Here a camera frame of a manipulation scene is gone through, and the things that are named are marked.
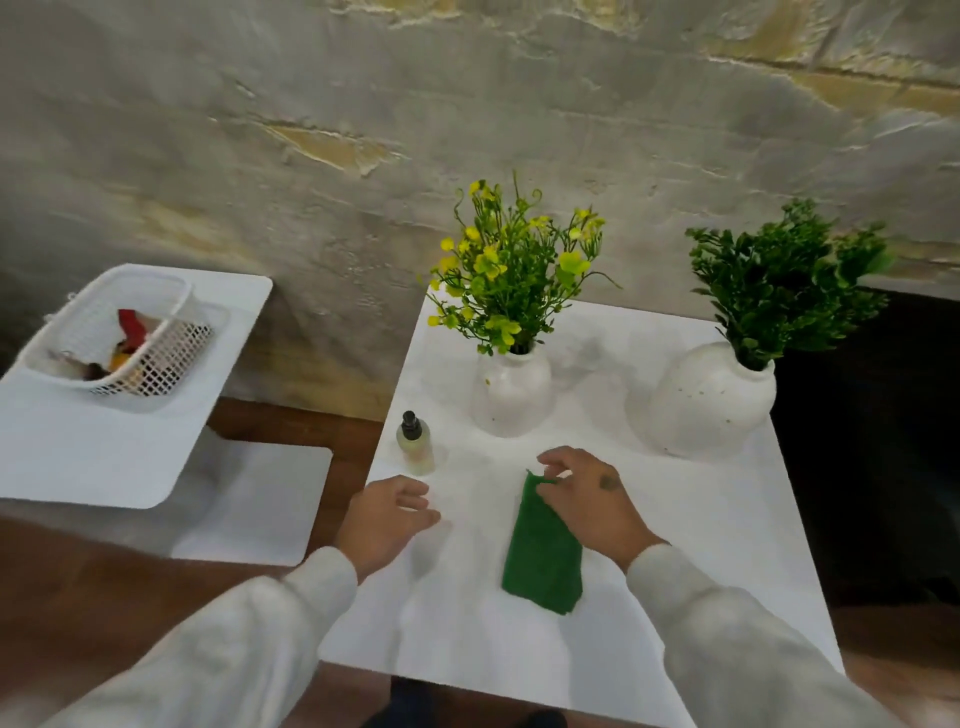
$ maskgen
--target table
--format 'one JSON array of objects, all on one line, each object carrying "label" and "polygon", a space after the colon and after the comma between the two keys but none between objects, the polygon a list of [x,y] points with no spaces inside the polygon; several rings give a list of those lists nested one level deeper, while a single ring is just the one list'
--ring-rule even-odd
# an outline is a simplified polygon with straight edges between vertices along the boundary
[{"label": "table", "polygon": [[558,445],[613,463],[650,526],[713,578],[749,590],[842,670],[773,426],[719,462],[659,455],[625,401],[649,395],[668,361],[719,336],[705,321],[575,303],[545,339],[558,390],[532,432],[501,440],[468,414],[474,344],[429,328],[425,302],[369,479],[403,472],[405,409],[429,423],[424,480],[444,520],[420,534],[321,645],[325,660],[658,726],[692,726],[662,668],[663,645],[623,574],[585,551],[584,595],[560,617],[499,588],[526,469]]},{"label": "table", "polygon": [[194,284],[214,337],[168,397],[101,398],[11,368],[0,379],[0,513],[174,558],[293,566],[332,453],[204,429],[273,282],[156,270]]}]

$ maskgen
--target leaf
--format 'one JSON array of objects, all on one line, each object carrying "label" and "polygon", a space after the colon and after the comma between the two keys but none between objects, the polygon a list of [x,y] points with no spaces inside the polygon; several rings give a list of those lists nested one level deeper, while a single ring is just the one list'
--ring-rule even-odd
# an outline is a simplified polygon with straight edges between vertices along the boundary
[{"label": "leaf", "polygon": [[894,261],[897,259],[895,255],[891,255],[886,251],[880,251],[874,255],[874,259],[867,263],[867,273],[876,274],[882,273],[891,265],[894,264]]}]

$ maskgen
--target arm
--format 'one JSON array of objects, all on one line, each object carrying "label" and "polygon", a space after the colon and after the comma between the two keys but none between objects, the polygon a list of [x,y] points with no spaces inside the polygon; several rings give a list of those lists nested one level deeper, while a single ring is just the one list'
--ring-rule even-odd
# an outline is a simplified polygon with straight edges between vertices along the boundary
[{"label": "arm", "polygon": [[740,589],[721,587],[650,531],[616,469],[583,450],[540,456],[538,492],[587,548],[627,574],[663,640],[663,663],[700,728],[895,728],[799,632]]},{"label": "arm", "polygon": [[663,640],[663,664],[704,728],[900,722],[741,589],[721,587],[676,548],[651,546],[627,584]]},{"label": "arm", "polygon": [[214,599],[44,727],[275,728],[313,678],[317,648],[358,582],[440,519],[426,492],[402,476],[371,483],[350,502],[336,548],[284,579],[258,577]]}]

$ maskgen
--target white vase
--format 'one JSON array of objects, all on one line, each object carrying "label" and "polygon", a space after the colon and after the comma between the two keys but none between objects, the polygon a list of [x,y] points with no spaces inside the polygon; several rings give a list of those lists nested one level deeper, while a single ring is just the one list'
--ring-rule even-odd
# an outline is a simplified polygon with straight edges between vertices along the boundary
[{"label": "white vase", "polygon": [[773,361],[755,372],[736,360],[728,342],[705,344],[667,369],[650,399],[645,429],[672,455],[729,454],[766,419],[776,397]]},{"label": "white vase", "polygon": [[553,403],[550,362],[529,353],[481,355],[470,403],[473,421],[497,437],[517,437],[539,425]]}]

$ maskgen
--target stone wall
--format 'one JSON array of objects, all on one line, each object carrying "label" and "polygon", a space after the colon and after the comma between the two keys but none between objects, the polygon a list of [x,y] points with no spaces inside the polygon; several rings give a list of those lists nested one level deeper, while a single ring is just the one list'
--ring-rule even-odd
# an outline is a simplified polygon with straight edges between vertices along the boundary
[{"label": "stone wall", "polygon": [[0,0],[0,352],[119,262],[260,273],[246,394],[380,419],[513,169],[610,221],[590,300],[707,315],[684,229],[794,194],[951,284],[959,85],[955,0]]}]

